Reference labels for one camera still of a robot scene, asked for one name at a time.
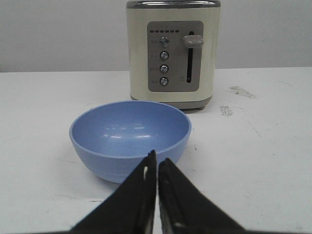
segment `toaster top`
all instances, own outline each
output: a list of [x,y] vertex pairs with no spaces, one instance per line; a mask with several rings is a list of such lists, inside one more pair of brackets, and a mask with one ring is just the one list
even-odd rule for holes
[[128,9],[211,8],[220,7],[219,0],[129,1]]

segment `toaster base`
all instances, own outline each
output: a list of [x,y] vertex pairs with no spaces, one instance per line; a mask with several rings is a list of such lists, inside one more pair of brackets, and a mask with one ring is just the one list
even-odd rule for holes
[[184,109],[200,109],[200,110],[203,110],[211,98],[212,98],[212,96],[205,99],[205,100],[202,100],[202,101],[163,102],[163,103],[174,106],[180,110],[184,110]]

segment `bowl rim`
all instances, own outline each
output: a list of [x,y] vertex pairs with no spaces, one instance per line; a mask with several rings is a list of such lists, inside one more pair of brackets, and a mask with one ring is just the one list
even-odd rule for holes
[[172,108],[174,109],[175,111],[178,111],[180,114],[182,114],[185,119],[187,120],[188,122],[188,125],[189,125],[189,128],[188,128],[188,131],[187,133],[184,135],[184,137],[182,139],[180,139],[176,144],[170,146],[170,147],[167,147],[165,148],[164,150],[161,150],[161,151],[156,151],[157,154],[161,154],[161,153],[164,153],[164,152],[167,152],[167,151],[170,151],[171,149],[175,148],[176,145],[178,145],[180,142],[184,141],[186,138],[189,137],[190,133],[191,133],[191,130],[192,130],[192,123],[189,119],[189,117],[181,110],[179,110],[178,108],[174,107],[174,106],[171,106],[171,105],[168,105],[166,103],[162,103],[162,102],[156,102],[156,101],[146,101],[146,100],[126,100],[126,101],[116,101],[116,102],[110,102],[110,103],[106,103],[106,104],[103,104],[103,105],[100,105],[100,106],[97,106],[97,107],[94,107],[94,108],[91,108],[90,110],[82,113],[81,115],[79,115],[75,120],[74,122],[71,124],[70,126],[70,129],[69,129],[69,138],[70,140],[72,141],[72,143],[80,148],[81,150],[83,151],[86,151],[90,154],[93,154],[93,155],[96,155],[96,156],[100,156],[100,157],[106,157],[106,158],[116,158],[116,159],[134,159],[134,158],[144,158],[147,156],[147,154],[149,152],[146,152],[146,155],[133,155],[133,156],[112,156],[112,155],[105,155],[105,154],[101,154],[101,153],[97,153],[97,152],[94,152],[92,150],[89,150],[83,146],[81,146],[78,142],[76,142],[76,140],[74,139],[74,136],[73,136],[73,127],[74,125],[76,124],[76,122],[84,115],[86,115],[87,113],[95,110],[95,109],[99,109],[99,108],[102,108],[104,106],[108,106],[108,105],[116,105],[116,104],[120,104],[120,103],[128,103],[128,102],[132,102],[132,103],[150,103],[150,104],[156,104],[156,105],[163,105],[163,106],[166,106],[166,107],[169,107],[169,108]]

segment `toaster button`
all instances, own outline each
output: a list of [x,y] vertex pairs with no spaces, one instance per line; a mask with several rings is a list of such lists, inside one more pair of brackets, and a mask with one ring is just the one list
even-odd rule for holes
[[166,73],[168,70],[169,70],[169,68],[167,65],[164,64],[164,65],[160,66],[160,72],[161,73]]
[[167,60],[168,57],[169,57],[169,54],[168,54],[167,51],[163,51],[163,52],[160,53],[161,60]]
[[162,37],[159,43],[162,47],[167,47],[169,45],[169,39],[167,37]]
[[167,85],[168,82],[169,82],[169,81],[168,81],[168,79],[167,79],[166,77],[162,77],[162,78],[160,79],[160,84],[163,85],[163,86]]

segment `plastic bowl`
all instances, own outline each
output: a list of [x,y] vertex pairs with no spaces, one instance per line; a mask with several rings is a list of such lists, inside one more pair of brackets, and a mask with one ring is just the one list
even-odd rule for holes
[[122,183],[151,150],[158,163],[181,158],[191,133],[179,109],[151,101],[114,102],[79,116],[70,139],[82,162],[97,176]]

